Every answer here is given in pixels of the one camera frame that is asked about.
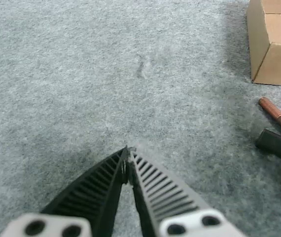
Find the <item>copper tube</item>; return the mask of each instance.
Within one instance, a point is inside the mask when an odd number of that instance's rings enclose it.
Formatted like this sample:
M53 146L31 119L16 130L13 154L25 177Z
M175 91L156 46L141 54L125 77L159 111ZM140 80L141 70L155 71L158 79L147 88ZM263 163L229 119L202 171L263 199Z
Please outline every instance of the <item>copper tube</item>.
M275 120L281 117L281 110L279 110L268 98L262 97L259 100L259 105Z
M271 115L281 126L281 110L279 110L268 98L262 97L259 100L259 105Z

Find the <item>floor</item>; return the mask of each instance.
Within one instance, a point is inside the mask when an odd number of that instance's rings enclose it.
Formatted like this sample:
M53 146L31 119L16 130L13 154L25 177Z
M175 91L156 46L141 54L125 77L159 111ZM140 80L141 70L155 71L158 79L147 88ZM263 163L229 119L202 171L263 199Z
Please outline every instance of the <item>floor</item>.
M281 236L281 160L254 145L281 86L251 83L247 4L0 1L0 232L136 144L248 236ZM141 236L130 187L113 236Z

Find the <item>black cylinder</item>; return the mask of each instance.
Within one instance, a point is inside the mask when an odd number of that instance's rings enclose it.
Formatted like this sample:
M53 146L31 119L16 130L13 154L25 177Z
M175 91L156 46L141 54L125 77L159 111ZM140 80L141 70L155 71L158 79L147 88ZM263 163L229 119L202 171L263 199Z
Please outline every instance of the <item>black cylinder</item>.
M281 158L281 136L264 129L255 144L258 148Z

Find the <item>cardboard box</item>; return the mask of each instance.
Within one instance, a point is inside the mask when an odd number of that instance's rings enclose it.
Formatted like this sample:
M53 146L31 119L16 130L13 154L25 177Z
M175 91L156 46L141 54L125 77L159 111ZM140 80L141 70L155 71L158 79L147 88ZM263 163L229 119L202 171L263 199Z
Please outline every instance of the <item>cardboard box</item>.
M247 24L253 82L281 85L281 0L250 0Z

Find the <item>carpet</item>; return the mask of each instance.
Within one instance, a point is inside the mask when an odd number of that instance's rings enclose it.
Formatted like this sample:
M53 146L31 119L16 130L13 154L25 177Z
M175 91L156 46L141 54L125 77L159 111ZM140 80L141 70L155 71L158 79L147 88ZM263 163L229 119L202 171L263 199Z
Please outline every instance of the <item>carpet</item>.
M0 232L136 144L248 236L281 236L281 160L254 145L281 86L251 83L247 4L0 1ZM131 187L113 236L141 236Z

